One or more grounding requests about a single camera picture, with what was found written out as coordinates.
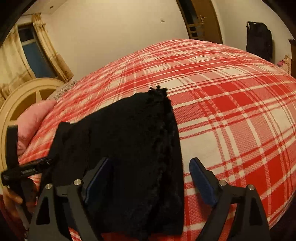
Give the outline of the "person left hand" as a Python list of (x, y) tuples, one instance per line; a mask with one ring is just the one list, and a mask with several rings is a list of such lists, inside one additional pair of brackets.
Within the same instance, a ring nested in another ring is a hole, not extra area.
[[(3, 200), (4, 200), (5, 208), (12, 215), (12, 217), (16, 219), (20, 219), (20, 216), (16, 207), (22, 204), (23, 199), (20, 196), (18, 196), (15, 192), (10, 190), (10, 188), (4, 187)], [(30, 197), (26, 201), (26, 206), (30, 213), (34, 213), (36, 202), (37, 202), (37, 187), (36, 187), (36, 184), (33, 183), (30, 190)]]

